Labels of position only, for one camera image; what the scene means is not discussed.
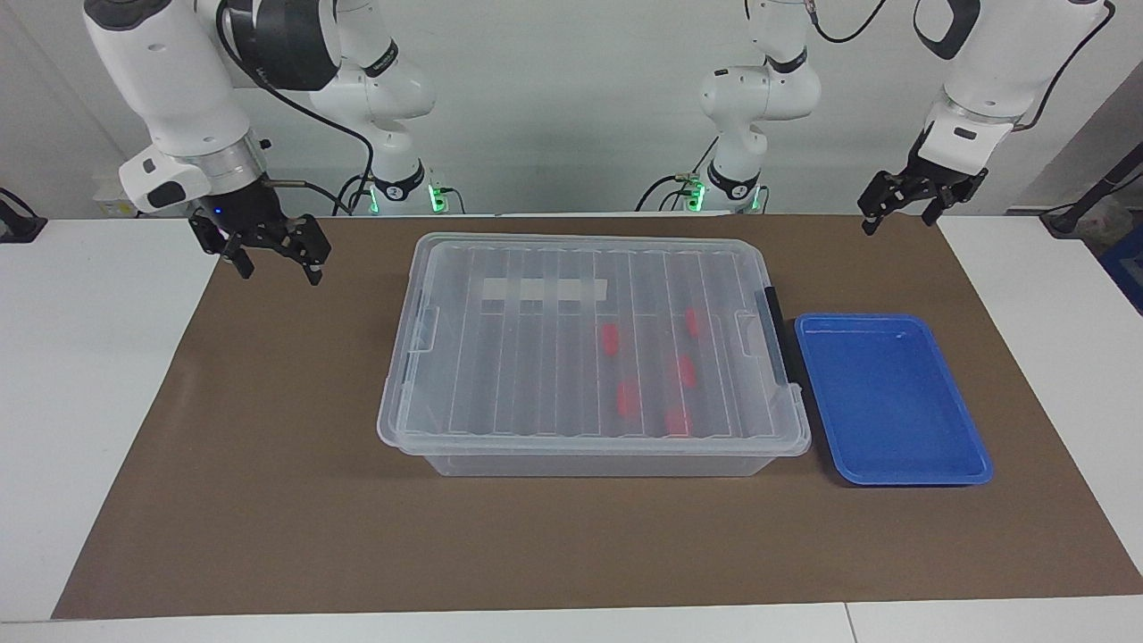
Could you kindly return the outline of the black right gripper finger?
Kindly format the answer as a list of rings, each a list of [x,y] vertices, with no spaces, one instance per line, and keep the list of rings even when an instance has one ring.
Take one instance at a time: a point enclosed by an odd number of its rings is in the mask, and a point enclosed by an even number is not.
[[[232,265],[242,280],[249,280],[254,273],[254,264],[246,252],[245,240],[241,235],[229,235],[225,240],[221,257]]]
[[[295,220],[295,249],[310,286],[318,286],[323,278],[331,246],[315,217],[303,215]]]

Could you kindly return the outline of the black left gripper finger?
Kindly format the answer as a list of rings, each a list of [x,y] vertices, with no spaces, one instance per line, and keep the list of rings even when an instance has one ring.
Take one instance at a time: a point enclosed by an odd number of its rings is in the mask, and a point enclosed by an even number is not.
[[[897,209],[901,182],[895,174],[878,171],[858,196],[862,231],[866,236],[874,235],[886,217]]]
[[[948,211],[948,208],[964,203],[964,200],[966,200],[964,195],[956,194],[956,192],[938,192],[935,196],[932,196],[930,202],[925,207],[922,222],[927,227],[932,227],[932,225],[938,222],[940,215]]]

